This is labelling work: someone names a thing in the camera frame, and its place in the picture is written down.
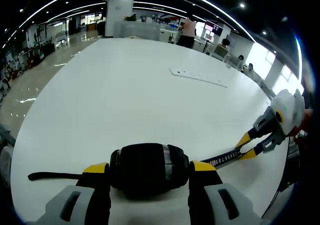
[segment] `black cable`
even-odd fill
[[[288,155],[290,154],[290,153],[289,153],[289,147],[290,147],[290,139],[289,139],[289,141],[288,141],[288,150],[286,151],[286,157],[287,157],[287,158],[288,158]],[[274,202],[276,201],[277,196],[278,196],[278,194],[279,194],[280,184],[279,184],[279,186],[278,186],[278,188],[277,188],[277,190],[276,190],[276,192],[275,192],[275,194],[274,194],[274,196],[273,196],[273,198],[272,198],[269,206],[266,208],[266,210],[264,211],[264,213],[263,213],[263,215],[261,216],[261,218],[264,217],[264,215],[266,214],[266,212],[271,208],[271,206],[272,206],[272,205],[274,204]]]

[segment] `ceiling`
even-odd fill
[[[0,0],[0,5],[5,11],[2,15],[3,19],[0,24],[0,44],[5,44],[15,30],[34,12],[42,8],[53,0]],[[200,0],[135,0],[138,2],[148,2],[177,8],[184,11],[190,11],[203,19],[217,20],[219,23],[227,23],[241,36],[248,35],[234,22],[212,6]],[[264,45],[269,50],[277,50],[277,59],[290,66],[292,71],[297,74],[299,70],[298,52],[294,36],[293,20],[291,18],[291,10],[288,4],[292,4],[294,0],[207,0],[218,6],[230,16],[236,19],[243,27],[250,31],[257,42]],[[52,17],[64,13],[68,10],[78,7],[106,2],[105,0],[58,0],[48,7],[38,12],[32,19],[28,20],[17,32],[14,37],[22,35],[22,30],[32,25],[46,22]],[[91,12],[106,10],[107,5],[96,5],[90,8]],[[140,4],[139,7],[152,8],[152,5]],[[183,15],[181,12],[166,8],[166,11]],[[287,21],[282,21],[283,17],[287,17]]]

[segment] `window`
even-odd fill
[[[202,35],[202,32],[204,30],[204,27],[205,27],[205,23],[204,22],[197,22],[196,25],[195,25],[195,32],[196,32],[196,35],[198,37],[201,37]]]
[[[245,63],[253,64],[253,70],[264,80],[266,79],[276,55],[259,43],[254,43]]]
[[[296,89],[299,89],[301,94],[305,90],[299,82],[298,78],[286,65],[283,66],[281,74],[272,88],[274,94],[276,95],[284,89],[288,89],[289,93],[291,93],[292,95],[295,94]]]
[[[208,39],[209,41],[211,41],[212,43],[214,42],[214,33],[212,31],[209,30],[205,30],[205,39]]]

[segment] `pillar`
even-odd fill
[[[264,84],[270,89],[272,90],[272,88],[274,87],[274,85],[276,84],[281,72],[282,72],[282,68],[284,67],[284,65],[278,60],[275,59],[273,61],[273,64],[270,68],[270,71],[268,72],[268,75],[266,76],[265,80],[264,80]]]
[[[109,0],[107,3],[105,36],[114,36],[115,22],[121,22],[126,16],[132,15],[134,0]]]

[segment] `white wall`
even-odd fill
[[[242,55],[244,57],[244,61],[246,61],[254,42],[244,38],[243,36],[235,34],[234,32],[230,33],[230,37],[235,40],[235,47],[231,47],[230,52],[236,57]]]
[[[34,42],[35,42],[35,35],[34,34],[37,34],[37,25],[36,24],[29,27],[27,29],[27,31],[25,32],[26,45],[28,48],[31,48],[34,46]]]
[[[276,82],[281,74],[283,66],[284,65],[278,59],[274,60],[272,67],[264,80],[264,84],[270,90],[272,90],[273,86],[276,84]]]
[[[107,13],[105,22],[105,36],[114,35],[115,22],[121,22],[125,16],[132,15],[134,0],[109,0],[107,3]]]
[[[228,27],[227,25],[225,24],[218,24],[219,26],[223,27],[223,30],[221,32],[221,36],[219,37],[219,40],[218,40],[218,44],[221,44],[222,43],[222,40],[225,39],[227,37],[227,35],[230,35],[230,32],[231,32],[231,28]]]

